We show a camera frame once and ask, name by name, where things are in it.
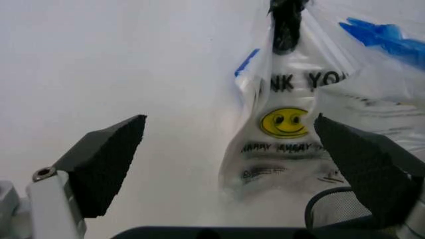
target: black foam pad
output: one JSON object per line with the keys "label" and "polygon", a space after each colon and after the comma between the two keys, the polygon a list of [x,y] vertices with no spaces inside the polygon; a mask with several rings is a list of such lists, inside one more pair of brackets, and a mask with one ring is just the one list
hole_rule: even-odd
{"label": "black foam pad", "polygon": [[146,116],[138,115],[90,132],[53,165],[68,172],[84,218],[106,213],[142,140],[145,120]]}
{"label": "black foam pad", "polygon": [[322,115],[315,121],[315,130],[357,199],[379,224],[390,226],[403,222],[421,190],[408,173],[425,176],[424,163],[385,136]]}

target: yellow smiley face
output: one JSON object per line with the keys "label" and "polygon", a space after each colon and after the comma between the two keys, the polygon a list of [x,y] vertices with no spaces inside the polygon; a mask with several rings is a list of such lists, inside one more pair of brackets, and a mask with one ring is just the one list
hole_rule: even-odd
{"label": "yellow smiley face", "polygon": [[281,108],[268,113],[261,119],[261,130],[275,138],[298,138],[308,134],[301,124],[301,116],[307,111],[298,108]]}

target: white surface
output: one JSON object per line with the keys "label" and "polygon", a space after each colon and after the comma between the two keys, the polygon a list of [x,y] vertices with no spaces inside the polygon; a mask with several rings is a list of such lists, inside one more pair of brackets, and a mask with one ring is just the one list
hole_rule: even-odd
{"label": "white surface", "polygon": [[[424,1],[372,2],[422,21]],[[241,110],[233,71],[250,51],[258,5],[0,1],[0,180],[23,194],[34,171],[86,132],[147,114],[121,192],[106,216],[87,221],[86,238],[143,225],[302,226],[305,195],[219,200],[218,168]]]}

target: blue plastic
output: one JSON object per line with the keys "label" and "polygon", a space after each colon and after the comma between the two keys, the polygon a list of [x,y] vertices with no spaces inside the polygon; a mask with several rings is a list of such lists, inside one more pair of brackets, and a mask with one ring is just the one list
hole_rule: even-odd
{"label": "blue plastic", "polygon": [[365,46],[381,46],[398,59],[425,68],[425,42],[404,39],[398,26],[394,24],[375,25],[370,22],[349,17],[351,24],[339,25]]}
{"label": "blue plastic", "polygon": [[241,71],[243,71],[245,69],[245,67],[248,65],[249,60],[254,57],[258,52],[260,51],[260,48],[255,48],[251,54],[249,54],[249,56],[242,62],[242,64],[236,69],[236,71],[234,72],[234,76],[238,76],[239,73]]}

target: plastic bag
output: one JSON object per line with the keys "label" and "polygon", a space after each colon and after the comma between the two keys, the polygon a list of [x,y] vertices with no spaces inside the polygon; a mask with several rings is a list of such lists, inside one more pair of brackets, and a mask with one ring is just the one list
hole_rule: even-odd
{"label": "plastic bag", "polygon": [[[422,101],[424,96],[417,94],[424,87],[408,93],[406,89],[415,86],[417,76],[424,73],[365,48],[333,22],[310,3],[302,12],[301,37],[293,52],[272,53],[270,26],[238,69],[236,83],[245,106],[241,127],[221,165],[224,189],[245,196],[273,187],[315,193],[346,186],[312,127],[320,112],[350,126],[389,135],[407,150],[425,149],[425,134],[420,130],[424,114],[400,104]],[[388,78],[394,71],[397,74]],[[403,87],[393,82],[400,74],[410,73],[413,79],[405,77]],[[388,85],[379,88],[380,84]]]}

